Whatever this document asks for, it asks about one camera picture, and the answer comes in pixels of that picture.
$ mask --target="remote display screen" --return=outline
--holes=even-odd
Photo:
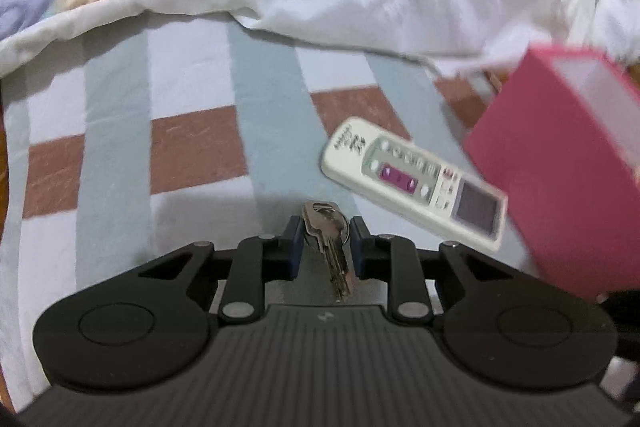
[[[454,217],[486,235],[495,235],[500,201],[482,188],[462,181],[462,190]]]

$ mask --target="striped bedsheet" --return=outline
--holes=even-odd
[[[358,115],[463,169],[483,78],[249,32],[225,16],[145,14],[50,44],[2,80],[10,203],[0,245],[0,362],[16,409],[47,386],[31,344],[63,296],[193,241],[233,248],[330,200],[373,233],[440,238],[325,178],[335,127]],[[509,227],[497,258],[532,271]],[[269,302],[331,300],[322,259],[270,283]],[[354,302],[383,302],[361,283]]]

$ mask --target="metal screw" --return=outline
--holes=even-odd
[[[245,319],[254,313],[255,308],[248,302],[229,302],[222,308],[222,314],[230,319]]]
[[[426,317],[430,311],[431,309],[422,302],[409,301],[398,306],[398,313],[408,319],[421,319]]]

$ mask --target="red box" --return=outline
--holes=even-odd
[[[640,288],[640,91],[602,54],[528,51],[464,149],[549,282]]]

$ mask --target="white stripe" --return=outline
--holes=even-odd
[[[262,231],[249,176],[154,194],[151,211],[158,255],[194,241],[235,248]]]
[[[228,20],[228,16],[150,15],[152,118],[234,105]]]
[[[362,52],[298,44],[296,53],[309,92],[376,85]]]
[[[81,42],[52,42],[25,66],[31,143],[84,133]]]
[[[48,386],[33,350],[33,326],[54,302],[76,291],[76,211],[22,222],[18,262],[20,336],[32,393]]]
[[[637,363],[620,359],[619,357],[613,357],[611,362],[609,362],[607,372],[604,377],[602,377],[600,387],[613,398],[619,400],[622,398],[626,387],[638,374],[638,370],[640,370],[640,365]]]
[[[9,208],[0,243],[0,359],[4,379],[21,411],[33,400],[27,378],[18,313],[18,265],[22,208],[29,168],[29,108],[24,68],[2,80],[4,124],[9,156]]]

